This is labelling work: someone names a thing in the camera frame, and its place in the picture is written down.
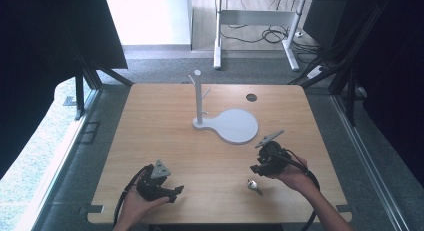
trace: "gray carpet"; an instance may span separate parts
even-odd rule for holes
[[[288,70],[284,59],[223,59],[223,70],[213,70],[210,58],[128,60],[129,70],[117,70],[137,83],[188,83],[188,74],[203,71],[204,83],[286,84],[299,75]],[[87,221],[91,199],[112,143],[129,88],[102,76],[105,83],[86,129],[79,136],[34,230],[111,230],[112,225]],[[334,164],[353,214],[356,230],[394,230],[380,199],[347,135],[324,80],[306,90],[315,119]],[[357,127],[371,150],[385,181],[407,216],[411,230],[424,230],[424,192],[396,152],[384,140],[361,108],[356,105]],[[97,127],[95,135],[92,130]],[[300,230],[303,224],[283,224],[284,230]],[[161,226],[162,230],[282,230],[281,225]],[[322,230],[314,224],[309,230]]]

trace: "white circular base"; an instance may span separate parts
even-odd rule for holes
[[[249,142],[256,136],[259,128],[256,118],[242,109],[229,109],[212,119],[203,118],[202,124],[198,124],[195,118],[193,126],[197,129],[214,130],[232,144]]]

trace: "metal key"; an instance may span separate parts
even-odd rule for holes
[[[262,193],[262,191],[259,189],[259,187],[258,187],[258,184],[255,182],[255,181],[253,181],[253,180],[247,180],[247,187],[250,189],[250,190],[253,190],[253,191],[255,191],[256,193],[258,193],[259,195],[263,195],[263,193]]]

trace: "white stand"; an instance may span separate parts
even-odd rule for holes
[[[293,71],[299,70],[296,58],[291,50],[294,34],[302,16],[305,0],[300,0],[296,12],[291,11],[251,11],[251,10],[222,10],[222,0],[218,0],[216,14],[216,37],[214,47],[214,69],[221,69],[221,25],[258,25],[258,26],[290,26],[287,40],[282,44]]]
[[[193,119],[193,126],[199,130],[213,130],[231,144],[244,144],[252,140],[258,133],[259,125],[256,118],[245,110],[228,109],[215,118],[203,118],[202,99],[209,90],[202,97],[201,72],[196,70],[194,74],[194,79],[190,76],[196,89],[197,117]]]

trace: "white desk frame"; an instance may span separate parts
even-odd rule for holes
[[[305,0],[300,0],[296,12],[292,11],[250,11],[222,10],[222,0],[218,0],[216,14],[216,37],[214,47],[214,69],[221,69],[221,25],[259,25],[259,26],[290,26],[289,36],[282,41],[291,69],[299,70],[296,58],[291,50],[294,34],[302,16]]]

